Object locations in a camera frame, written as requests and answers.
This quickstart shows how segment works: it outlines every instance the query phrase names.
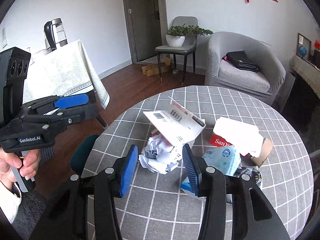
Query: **globe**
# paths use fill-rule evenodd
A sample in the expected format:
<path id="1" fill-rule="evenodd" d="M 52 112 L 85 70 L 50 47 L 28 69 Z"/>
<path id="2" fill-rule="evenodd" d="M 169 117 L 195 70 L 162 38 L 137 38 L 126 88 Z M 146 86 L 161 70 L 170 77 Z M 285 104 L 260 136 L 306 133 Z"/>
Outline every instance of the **globe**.
<path id="1" fill-rule="evenodd" d="M 301 56 L 304 57 L 305 55 L 307 55 L 307 49 L 305 47 L 301 46 L 299 48 L 299 53 L 301 54 Z"/>

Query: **wall socket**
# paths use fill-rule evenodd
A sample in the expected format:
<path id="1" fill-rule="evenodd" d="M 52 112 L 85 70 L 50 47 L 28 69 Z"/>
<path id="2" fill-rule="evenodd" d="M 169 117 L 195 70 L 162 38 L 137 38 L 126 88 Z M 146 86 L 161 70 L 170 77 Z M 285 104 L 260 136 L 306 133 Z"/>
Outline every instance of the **wall socket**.
<path id="1" fill-rule="evenodd" d="M 5 34 L 5 28 L 2 28 L 1 30 L 1 41 L 2 41 L 2 48 L 4 48 L 5 46 L 7 46 L 7 36 Z"/>

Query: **kettle handle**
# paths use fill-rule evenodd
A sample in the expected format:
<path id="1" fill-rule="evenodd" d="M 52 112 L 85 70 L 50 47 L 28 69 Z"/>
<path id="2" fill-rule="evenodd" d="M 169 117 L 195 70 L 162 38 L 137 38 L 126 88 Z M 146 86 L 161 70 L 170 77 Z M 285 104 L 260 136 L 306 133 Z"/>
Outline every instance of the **kettle handle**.
<path id="1" fill-rule="evenodd" d="M 47 37 L 48 43 L 51 47 L 51 50 L 52 51 L 56 50 L 57 46 L 56 46 L 56 41 L 55 41 L 54 35 L 53 35 L 52 21 L 47 22 L 44 25 L 44 33 L 45 33 L 45 36 Z"/>

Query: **picture frame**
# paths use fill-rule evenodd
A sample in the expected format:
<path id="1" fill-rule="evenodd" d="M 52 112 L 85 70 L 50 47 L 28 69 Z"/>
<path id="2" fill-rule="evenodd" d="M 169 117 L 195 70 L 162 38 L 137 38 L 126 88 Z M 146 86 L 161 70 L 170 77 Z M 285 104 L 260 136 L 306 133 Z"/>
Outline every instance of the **picture frame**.
<path id="1" fill-rule="evenodd" d="M 304 60 L 310 61 L 311 60 L 311 40 L 303 36 L 301 33 L 298 33 L 298 41 L 297 41 L 297 50 L 296 55 Z M 307 51 L 306 55 L 302 55 L 300 53 L 300 48 L 304 47 Z"/>

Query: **hand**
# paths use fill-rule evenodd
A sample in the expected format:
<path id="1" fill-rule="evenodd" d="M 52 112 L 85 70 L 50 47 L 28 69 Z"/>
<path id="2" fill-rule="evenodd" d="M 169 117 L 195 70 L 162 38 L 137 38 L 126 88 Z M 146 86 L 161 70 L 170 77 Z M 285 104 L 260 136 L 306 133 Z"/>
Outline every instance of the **hand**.
<path id="1" fill-rule="evenodd" d="M 40 150 L 30 150 L 23 159 L 23 167 L 20 169 L 20 175 L 27 180 L 35 176 L 38 171 L 39 162 Z M 12 188 L 12 183 L 17 181 L 10 165 L 18 169 L 22 166 L 22 162 L 16 154 L 5 153 L 0 149 L 0 181 L 9 190 Z"/>

